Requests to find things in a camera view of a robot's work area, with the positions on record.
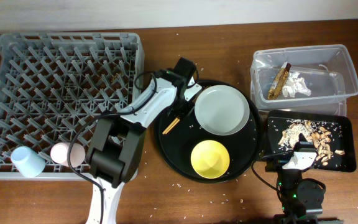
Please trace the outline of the yellow bowl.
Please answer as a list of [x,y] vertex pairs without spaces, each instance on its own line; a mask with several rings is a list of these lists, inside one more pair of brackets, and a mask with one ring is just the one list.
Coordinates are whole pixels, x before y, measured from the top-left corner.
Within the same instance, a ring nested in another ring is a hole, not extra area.
[[217,179],[224,175],[229,168],[230,161],[226,147],[214,140],[199,142],[190,156],[193,170],[205,179]]

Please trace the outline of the white plate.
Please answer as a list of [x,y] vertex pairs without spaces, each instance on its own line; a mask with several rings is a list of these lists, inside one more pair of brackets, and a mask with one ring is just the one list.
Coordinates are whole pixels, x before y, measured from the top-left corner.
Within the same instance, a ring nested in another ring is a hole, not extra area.
[[247,124],[250,106],[236,88],[214,85],[197,97],[194,112],[197,122],[207,132],[228,136],[239,132]]

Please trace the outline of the pink paper cup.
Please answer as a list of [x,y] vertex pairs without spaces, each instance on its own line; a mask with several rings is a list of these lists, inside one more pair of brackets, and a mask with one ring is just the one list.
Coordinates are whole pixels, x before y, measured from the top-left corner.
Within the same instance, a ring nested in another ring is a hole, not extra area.
[[[68,150],[69,142],[60,142],[55,144],[50,151],[50,157],[55,163],[68,167]],[[74,143],[71,153],[70,161],[73,167],[78,167],[85,159],[85,149],[81,144]]]

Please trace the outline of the blue cup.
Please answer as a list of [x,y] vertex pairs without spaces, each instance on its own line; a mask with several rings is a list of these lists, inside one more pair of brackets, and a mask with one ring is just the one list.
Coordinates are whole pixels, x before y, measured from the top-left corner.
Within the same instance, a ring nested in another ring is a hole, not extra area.
[[11,161],[26,178],[38,176],[43,172],[46,165],[45,160],[27,146],[15,148],[11,154]]

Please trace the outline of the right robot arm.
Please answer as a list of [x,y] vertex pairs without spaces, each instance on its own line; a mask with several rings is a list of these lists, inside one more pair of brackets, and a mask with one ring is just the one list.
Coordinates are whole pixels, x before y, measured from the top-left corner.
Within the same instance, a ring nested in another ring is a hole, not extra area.
[[302,170],[284,169],[280,165],[280,159],[294,155],[290,152],[279,152],[267,156],[262,156],[259,161],[268,161],[271,164],[268,168],[277,173],[275,185],[269,184],[254,169],[254,164],[250,168],[254,175],[265,185],[276,191],[279,201],[282,203],[282,214],[273,216],[272,223],[344,223],[338,218],[323,218],[318,216],[323,213],[323,201],[326,186],[315,179],[302,177]]

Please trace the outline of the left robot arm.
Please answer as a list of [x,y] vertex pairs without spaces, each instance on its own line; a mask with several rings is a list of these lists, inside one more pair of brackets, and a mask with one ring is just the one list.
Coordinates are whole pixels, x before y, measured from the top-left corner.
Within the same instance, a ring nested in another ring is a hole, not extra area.
[[131,104],[98,116],[85,157],[93,183],[87,223],[116,222],[122,190],[137,175],[147,128],[162,111],[179,111],[200,92],[197,73],[192,61],[180,58],[174,68],[151,72],[149,86]]

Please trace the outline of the wooden chopstick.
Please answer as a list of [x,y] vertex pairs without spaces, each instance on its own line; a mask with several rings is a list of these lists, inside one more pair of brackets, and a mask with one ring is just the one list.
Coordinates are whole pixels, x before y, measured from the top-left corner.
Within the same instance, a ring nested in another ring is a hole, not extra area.
[[162,132],[163,135],[168,134],[180,121],[179,118],[175,118],[168,126],[167,128]]

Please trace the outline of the food scraps pile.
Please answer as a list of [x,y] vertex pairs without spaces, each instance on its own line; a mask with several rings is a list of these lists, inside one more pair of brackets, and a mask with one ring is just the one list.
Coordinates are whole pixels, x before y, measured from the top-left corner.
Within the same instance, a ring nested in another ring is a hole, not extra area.
[[286,122],[288,126],[282,131],[277,143],[279,149],[294,150],[295,144],[300,141],[299,135],[302,134],[306,141],[314,146],[317,153],[315,161],[320,162],[322,166],[329,165],[334,158],[346,155],[342,146],[334,146],[343,137],[340,124],[305,119],[288,119]]

